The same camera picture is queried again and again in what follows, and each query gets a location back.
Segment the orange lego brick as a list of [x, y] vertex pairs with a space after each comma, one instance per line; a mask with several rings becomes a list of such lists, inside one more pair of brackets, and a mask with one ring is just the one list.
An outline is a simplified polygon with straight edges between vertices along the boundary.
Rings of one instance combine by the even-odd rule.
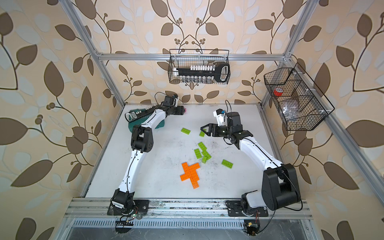
[[187, 162], [182, 163], [182, 167], [183, 167], [183, 170], [184, 170], [185, 173], [191, 171], [191, 167], [188, 165]]
[[184, 173], [183, 175], [180, 176], [180, 178], [181, 178], [181, 181], [185, 181], [190, 178], [190, 174]]
[[193, 189], [197, 189], [199, 187], [199, 184], [197, 181], [191, 181]]
[[200, 164], [199, 164], [199, 163], [195, 163], [195, 164], [193, 164], [193, 165], [190, 166], [190, 169], [191, 169], [192, 171], [195, 171], [195, 170], [197, 170], [197, 169], [199, 169], [199, 168], [200, 168]]
[[188, 171], [186, 175], [191, 180], [191, 182], [197, 182], [200, 179], [196, 170]]

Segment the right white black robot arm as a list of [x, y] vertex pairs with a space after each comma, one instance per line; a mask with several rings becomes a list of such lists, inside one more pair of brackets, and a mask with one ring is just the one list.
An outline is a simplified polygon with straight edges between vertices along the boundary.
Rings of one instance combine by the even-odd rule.
[[290, 209], [290, 205], [302, 203], [293, 165], [277, 160], [256, 141], [251, 132], [244, 130], [239, 113], [217, 109], [213, 115], [217, 123], [202, 126], [202, 132], [209, 137], [229, 140], [229, 145], [245, 153], [263, 173], [261, 190], [247, 192], [241, 197], [240, 206], [244, 215], [254, 216], [262, 208], [272, 211]]

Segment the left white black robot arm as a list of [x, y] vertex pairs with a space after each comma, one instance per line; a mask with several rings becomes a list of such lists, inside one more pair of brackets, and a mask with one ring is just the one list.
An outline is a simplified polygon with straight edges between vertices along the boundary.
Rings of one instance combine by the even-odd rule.
[[169, 115], [183, 115], [184, 106], [178, 105], [179, 96], [166, 95], [164, 101], [143, 111], [128, 112], [125, 117], [129, 123], [148, 117], [141, 124], [132, 128], [131, 147], [132, 154], [125, 176], [119, 187], [115, 190], [107, 214], [111, 216], [130, 216], [138, 211], [134, 202], [135, 184], [140, 167], [146, 155], [154, 146], [153, 130]]

